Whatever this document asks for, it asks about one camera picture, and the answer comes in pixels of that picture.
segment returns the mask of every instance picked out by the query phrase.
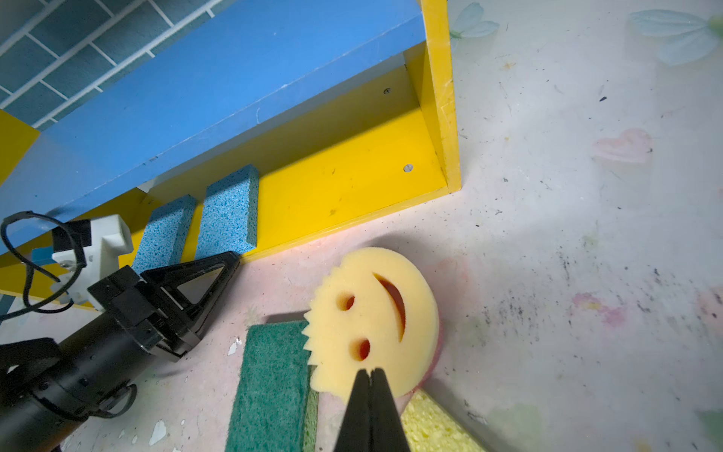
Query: yellow sponge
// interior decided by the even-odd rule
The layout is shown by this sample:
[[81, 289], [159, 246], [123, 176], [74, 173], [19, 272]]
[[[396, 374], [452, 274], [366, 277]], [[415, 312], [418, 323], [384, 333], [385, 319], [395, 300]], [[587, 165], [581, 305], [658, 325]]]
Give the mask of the yellow sponge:
[[359, 369], [381, 367], [392, 395], [422, 381], [440, 331], [437, 303], [404, 256], [383, 248], [349, 253], [316, 290], [303, 334], [317, 366], [311, 387], [347, 401]]
[[414, 393], [402, 413], [411, 452], [484, 452], [454, 419], [423, 390]]

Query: green scouring pad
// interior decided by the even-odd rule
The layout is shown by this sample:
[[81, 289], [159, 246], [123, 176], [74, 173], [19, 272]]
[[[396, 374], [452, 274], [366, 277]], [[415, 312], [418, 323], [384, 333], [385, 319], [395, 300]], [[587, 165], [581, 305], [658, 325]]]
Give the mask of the green scouring pad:
[[309, 387], [306, 326], [303, 320], [249, 328], [226, 452], [314, 450], [319, 395]]

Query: blue shelf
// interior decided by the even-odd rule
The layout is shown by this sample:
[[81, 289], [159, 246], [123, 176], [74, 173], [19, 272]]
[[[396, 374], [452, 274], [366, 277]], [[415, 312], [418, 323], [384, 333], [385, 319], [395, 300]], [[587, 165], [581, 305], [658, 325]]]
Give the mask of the blue shelf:
[[[237, 1], [43, 132], [0, 218], [68, 221], [424, 39], [415, 0]], [[47, 231], [13, 226], [13, 244]]]

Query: smiley face sponge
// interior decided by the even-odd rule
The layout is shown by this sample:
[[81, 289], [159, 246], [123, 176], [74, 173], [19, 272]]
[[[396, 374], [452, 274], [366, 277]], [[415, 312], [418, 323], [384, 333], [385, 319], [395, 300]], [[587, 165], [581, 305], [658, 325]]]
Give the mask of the smiley face sponge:
[[359, 369], [381, 367], [395, 397], [422, 381], [437, 348], [440, 319], [424, 277], [404, 256], [383, 248], [349, 253], [316, 290], [304, 316], [317, 366], [311, 387], [345, 402]]

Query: blue and yellow wooden shelf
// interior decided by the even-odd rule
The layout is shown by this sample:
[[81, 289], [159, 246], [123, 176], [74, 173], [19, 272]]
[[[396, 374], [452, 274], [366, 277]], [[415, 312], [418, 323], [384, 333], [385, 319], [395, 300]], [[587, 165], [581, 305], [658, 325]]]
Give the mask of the blue and yellow wooden shelf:
[[[447, 4], [238, 1], [42, 134], [0, 111], [0, 137], [0, 216], [119, 213], [137, 248], [150, 212], [191, 194], [183, 261], [205, 187], [254, 164], [258, 259], [461, 188]], [[23, 252], [50, 243], [26, 223]], [[0, 293], [24, 280], [0, 256]]]

